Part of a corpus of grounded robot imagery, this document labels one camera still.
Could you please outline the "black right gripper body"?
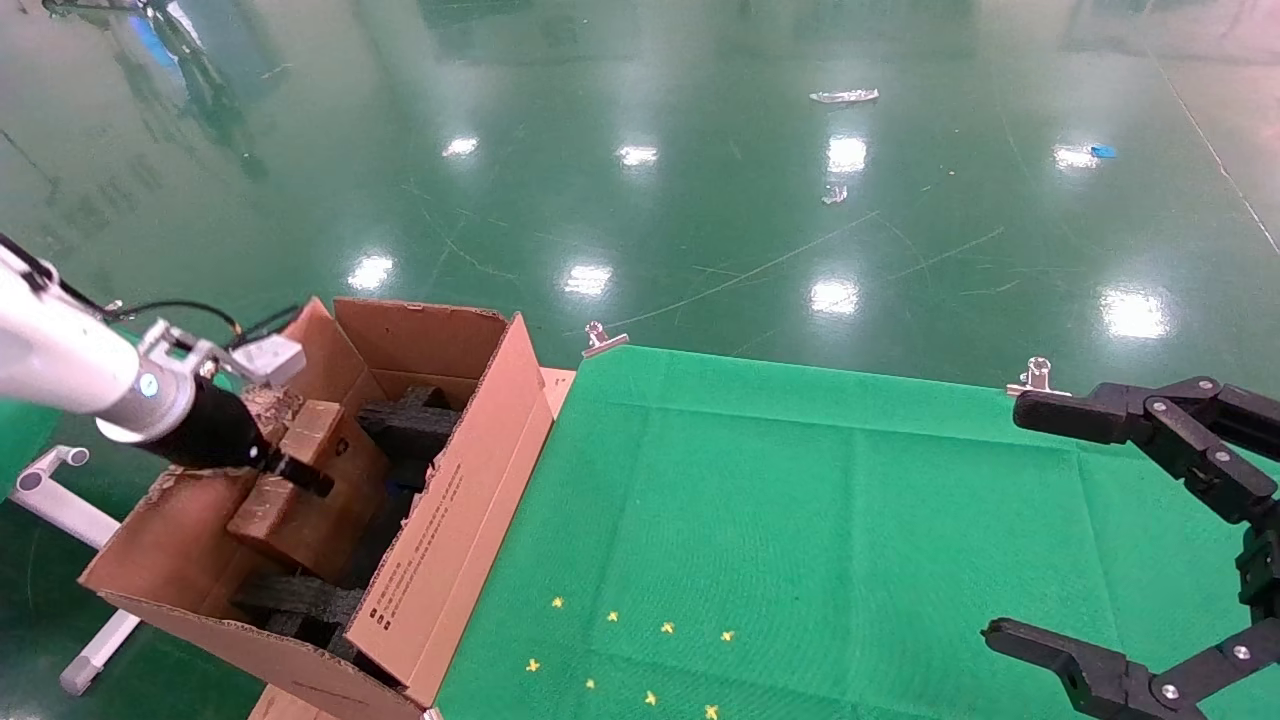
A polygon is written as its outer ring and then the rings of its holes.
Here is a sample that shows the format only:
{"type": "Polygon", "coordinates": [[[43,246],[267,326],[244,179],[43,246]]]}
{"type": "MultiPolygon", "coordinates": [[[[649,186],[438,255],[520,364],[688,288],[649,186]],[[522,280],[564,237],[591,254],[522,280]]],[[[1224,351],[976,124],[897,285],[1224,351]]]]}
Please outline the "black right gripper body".
{"type": "Polygon", "coordinates": [[[1279,505],[1251,521],[1240,551],[1240,603],[1251,616],[1279,615],[1279,505]]]}

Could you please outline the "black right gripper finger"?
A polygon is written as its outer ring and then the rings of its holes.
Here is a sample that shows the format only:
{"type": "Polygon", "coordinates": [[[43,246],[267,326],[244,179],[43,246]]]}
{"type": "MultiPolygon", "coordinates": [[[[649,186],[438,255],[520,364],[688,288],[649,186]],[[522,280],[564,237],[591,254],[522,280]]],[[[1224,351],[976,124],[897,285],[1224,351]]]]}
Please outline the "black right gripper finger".
{"type": "Polygon", "coordinates": [[[997,653],[1051,671],[1071,707],[1093,719],[1204,719],[1199,702],[1277,664],[1279,620],[1267,618],[1162,671],[1105,647],[997,618],[983,630],[997,653]]]}
{"type": "Polygon", "coordinates": [[[1279,456],[1279,404],[1210,377],[1161,387],[1105,382],[1088,395],[1025,391],[1015,425],[1096,445],[1133,445],[1229,524],[1277,521],[1277,482],[1242,456],[1279,456]]]}

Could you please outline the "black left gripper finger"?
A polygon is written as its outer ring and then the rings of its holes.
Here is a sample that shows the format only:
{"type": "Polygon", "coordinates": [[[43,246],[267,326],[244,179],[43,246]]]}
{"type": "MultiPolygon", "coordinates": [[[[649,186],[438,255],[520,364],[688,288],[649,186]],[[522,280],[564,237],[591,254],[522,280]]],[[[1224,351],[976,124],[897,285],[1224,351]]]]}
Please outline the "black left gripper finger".
{"type": "Polygon", "coordinates": [[[271,455],[268,459],[268,474],[280,477],[319,498],[326,498],[334,487],[334,480],[325,471],[291,455],[271,455]]]}

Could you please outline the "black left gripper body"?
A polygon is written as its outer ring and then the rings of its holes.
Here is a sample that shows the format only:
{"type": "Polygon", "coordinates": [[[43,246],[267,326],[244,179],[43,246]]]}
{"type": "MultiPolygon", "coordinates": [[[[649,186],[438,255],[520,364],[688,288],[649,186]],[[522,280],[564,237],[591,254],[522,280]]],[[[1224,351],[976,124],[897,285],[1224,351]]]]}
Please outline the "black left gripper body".
{"type": "Polygon", "coordinates": [[[197,380],[186,418],[173,430],[151,441],[150,452],[191,470],[260,470],[271,450],[239,396],[211,380],[197,380]]]}

